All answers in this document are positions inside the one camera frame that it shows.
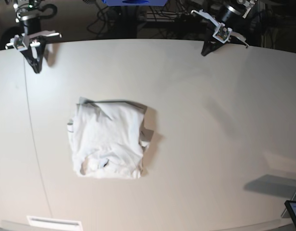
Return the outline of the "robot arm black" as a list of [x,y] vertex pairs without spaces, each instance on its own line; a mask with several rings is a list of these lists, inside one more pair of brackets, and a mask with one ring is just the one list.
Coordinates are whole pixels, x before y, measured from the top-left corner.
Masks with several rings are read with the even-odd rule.
[[252,21],[247,16],[255,4],[255,0],[223,0],[216,15],[213,16],[209,12],[211,3],[205,0],[202,9],[191,10],[191,15],[200,16],[207,21],[201,55],[207,56],[230,43],[233,38],[248,48],[246,37],[238,30],[240,26],[246,27],[246,24]]
[[11,36],[5,42],[5,49],[15,49],[20,52],[32,67],[36,74],[42,70],[42,61],[48,39],[62,37],[55,30],[41,29],[41,20],[51,19],[57,14],[54,4],[41,5],[40,0],[28,0],[20,4],[17,0],[13,2],[15,10],[15,21],[19,24],[21,32]]

